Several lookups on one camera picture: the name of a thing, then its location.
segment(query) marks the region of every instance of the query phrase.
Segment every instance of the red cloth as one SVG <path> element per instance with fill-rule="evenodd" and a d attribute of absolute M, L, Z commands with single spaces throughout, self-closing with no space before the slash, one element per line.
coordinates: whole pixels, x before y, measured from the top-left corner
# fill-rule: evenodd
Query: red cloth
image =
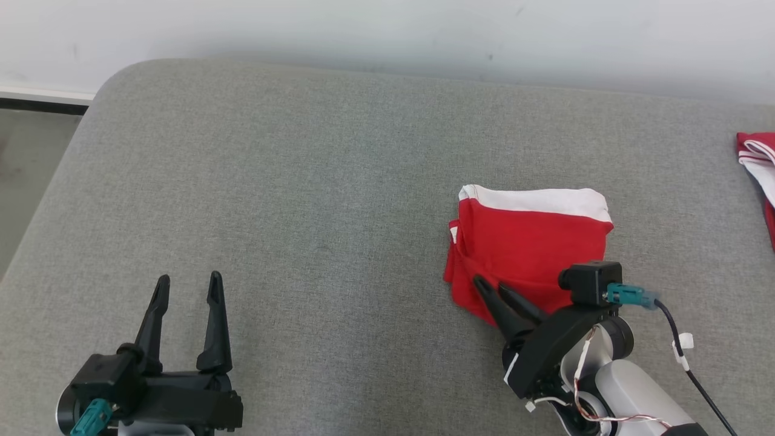
<path fill-rule="evenodd" d="M 504 282 L 552 313 L 570 304 L 560 289 L 560 271 L 574 263 L 601 260 L 613 229 L 605 197 L 591 189 L 493 191 L 479 185 L 460 190 L 458 219 L 449 223 L 451 241 L 444 280 L 455 303 L 494 325 L 474 288 L 482 275 Z"/>
<path fill-rule="evenodd" d="M 775 133 L 738 133 L 737 157 L 764 191 L 764 220 L 775 250 Z"/>

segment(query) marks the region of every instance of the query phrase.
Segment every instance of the wire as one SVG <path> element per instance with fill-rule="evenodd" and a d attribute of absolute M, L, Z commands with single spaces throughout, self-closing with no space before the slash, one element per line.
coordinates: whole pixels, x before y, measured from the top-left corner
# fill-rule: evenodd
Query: wire
<path fill-rule="evenodd" d="M 560 406 L 565 406 L 565 407 L 570 406 L 570 403 L 566 403 L 565 401 L 562 401 L 556 396 L 544 396 L 543 398 L 536 398 L 535 400 L 532 400 L 532 403 L 538 404 L 538 403 L 543 403 L 544 401 L 551 401 L 553 403 L 558 403 Z"/>
<path fill-rule="evenodd" d="M 662 302 L 659 301 L 658 299 L 654 300 L 654 306 L 659 307 L 662 310 L 662 312 L 665 314 L 665 317 L 667 318 L 667 323 L 670 324 L 670 330 L 673 331 L 673 340 L 676 343 L 676 351 L 678 352 L 678 357 L 683 357 L 684 350 L 680 346 L 678 327 L 676 327 L 676 322 L 673 319 L 673 315 L 670 314 L 670 311 L 667 309 L 667 307 L 664 304 L 662 304 Z M 713 402 L 713 399 L 711 398 L 711 396 L 708 395 L 708 393 L 705 391 L 705 388 L 702 387 L 702 385 L 700 384 L 700 381 L 697 380 L 697 377 L 694 376 L 694 374 L 691 372 L 690 369 L 686 370 L 686 375 L 689 376 L 689 380 L 691 380 L 691 382 L 694 384 L 697 390 L 700 391 L 700 394 L 702 395 L 702 397 L 705 398 L 706 402 L 708 402 L 708 405 L 711 407 L 711 409 L 713 409 L 713 413 L 715 413 L 718 419 L 722 422 L 722 424 L 724 424 L 724 427 L 726 427 L 727 431 L 732 436 L 737 436 L 735 429 L 732 428 L 732 425 L 729 423 L 729 421 L 726 420 L 722 412 L 716 406 L 716 403 Z"/>
<path fill-rule="evenodd" d="M 579 410 L 579 413 L 581 416 L 590 422 L 625 422 L 625 421 L 635 421 L 635 422 L 644 422 L 644 421 L 656 421 L 660 424 L 662 424 L 665 428 L 672 427 L 670 424 L 668 424 L 665 420 L 659 419 L 657 417 L 652 417 L 650 415 L 632 415 L 631 417 L 620 417 L 620 418 L 614 418 L 614 417 L 599 417 L 595 414 L 590 414 L 587 412 L 586 409 L 584 409 L 581 406 L 581 401 L 579 400 L 579 379 L 581 377 L 581 369 L 584 367 L 584 361 L 587 359 L 587 352 L 589 351 L 589 345 L 592 343 L 592 338 L 594 337 L 595 332 L 598 330 L 598 326 L 595 325 L 592 327 L 592 330 L 589 331 L 589 334 L 587 335 L 586 340 L 584 340 L 584 348 L 581 349 L 581 356 L 579 356 L 579 365 L 576 367 L 576 372 L 573 374 L 573 402 L 576 404 L 576 408 Z"/>

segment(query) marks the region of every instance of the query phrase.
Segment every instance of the white wall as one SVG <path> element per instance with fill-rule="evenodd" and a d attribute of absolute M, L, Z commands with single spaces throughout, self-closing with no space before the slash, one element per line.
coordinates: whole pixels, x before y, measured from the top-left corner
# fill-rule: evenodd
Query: white wall
<path fill-rule="evenodd" d="M 0 93 L 235 57 L 775 103 L 773 0 L 0 0 Z"/>

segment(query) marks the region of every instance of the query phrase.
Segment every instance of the floor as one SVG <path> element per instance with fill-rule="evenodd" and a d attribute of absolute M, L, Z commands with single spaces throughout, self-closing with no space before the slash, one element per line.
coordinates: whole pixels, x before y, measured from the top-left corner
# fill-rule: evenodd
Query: floor
<path fill-rule="evenodd" d="M 0 109 L 0 279 L 80 121 Z"/>

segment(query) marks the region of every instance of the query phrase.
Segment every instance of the couch cushion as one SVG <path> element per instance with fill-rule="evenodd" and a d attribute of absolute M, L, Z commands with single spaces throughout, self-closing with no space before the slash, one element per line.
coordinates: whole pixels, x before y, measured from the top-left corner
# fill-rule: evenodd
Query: couch cushion
<path fill-rule="evenodd" d="M 194 368 L 219 270 L 241 434 L 562 434 L 502 382 L 502 341 L 442 273 L 460 186 L 593 188 L 610 260 L 659 291 L 740 434 L 773 425 L 775 254 L 738 131 L 775 109 L 563 89 L 151 61 L 86 113 L 0 287 L 0 433 L 56 434 L 86 358 L 172 279 L 161 359 Z M 720 424 L 659 313 L 632 360 Z M 45 419 L 40 419 L 41 411 Z"/>

